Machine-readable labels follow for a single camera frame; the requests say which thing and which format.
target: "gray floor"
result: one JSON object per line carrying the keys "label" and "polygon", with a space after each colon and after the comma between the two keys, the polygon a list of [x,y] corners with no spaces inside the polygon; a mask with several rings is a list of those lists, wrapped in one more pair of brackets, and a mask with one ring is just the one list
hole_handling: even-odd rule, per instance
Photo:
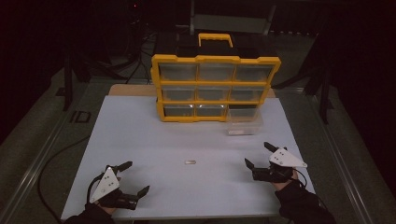
{"label": "gray floor", "polygon": [[[302,36],[271,36],[282,61],[273,84],[296,75],[313,39]],[[149,57],[143,60],[149,64]],[[134,67],[122,72],[128,74]],[[144,69],[136,77],[144,76]],[[63,112],[64,98],[55,96],[63,86],[63,70],[53,77],[50,89],[0,146],[1,223],[55,223],[39,201],[36,175],[45,160],[64,147],[89,136],[104,97],[118,81],[94,77],[90,83],[75,81],[75,101]],[[134,79],[134,83],[144,80]],[[337,96],[331,90],[333,109],[328,111],[329,125],[318,118],[316,97],[301,92],[306,80],[276,91],[315,190],[334,214],[337,223],[396,223],[396,202],[369,156],[359,133]],[[71,123],[72,112],[92,113],[88,123]],[[48,204],[59,217],[84,153],[87,141],[57,156],[42,175],[41,188]],[[243,217],[199,220],[152,220],[150,223],[287,223],[282,217]]]}

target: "yellow storage organizer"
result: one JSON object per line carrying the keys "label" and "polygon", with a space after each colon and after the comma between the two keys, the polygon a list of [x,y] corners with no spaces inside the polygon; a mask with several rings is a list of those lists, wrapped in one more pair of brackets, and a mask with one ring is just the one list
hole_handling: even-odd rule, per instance
{"label": "yellow storage organizer", "polygon": [[151,78],[162,121],[225,121],[264,103],[280,60],[264,36],[159,34]]}

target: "white table surface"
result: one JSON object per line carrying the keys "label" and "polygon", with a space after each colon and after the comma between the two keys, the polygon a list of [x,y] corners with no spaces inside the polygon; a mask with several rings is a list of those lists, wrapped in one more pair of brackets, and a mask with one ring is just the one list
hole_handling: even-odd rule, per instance
{"label": "white table surface", "polygon": [[[228,136],[224,122],[161,122],[155,101],[150,96],[105,98],[62,219],[83,211],[89,184],[108,164],[126,161],[134,164],[119,173],[120,189],[128,194],[147,185],[150,189],[136,210],[118,209],[115,219],[278,214],[273,186],[254,181],[244,161],[268,167],[271,152],[263,147],[264,141],[287,147],[301,158],[278,99],[268,98],[261,107],[263,128],[257,134],[239,136]],[[307,189],[314,192],[306,169],[299,170],[307,178]]]}

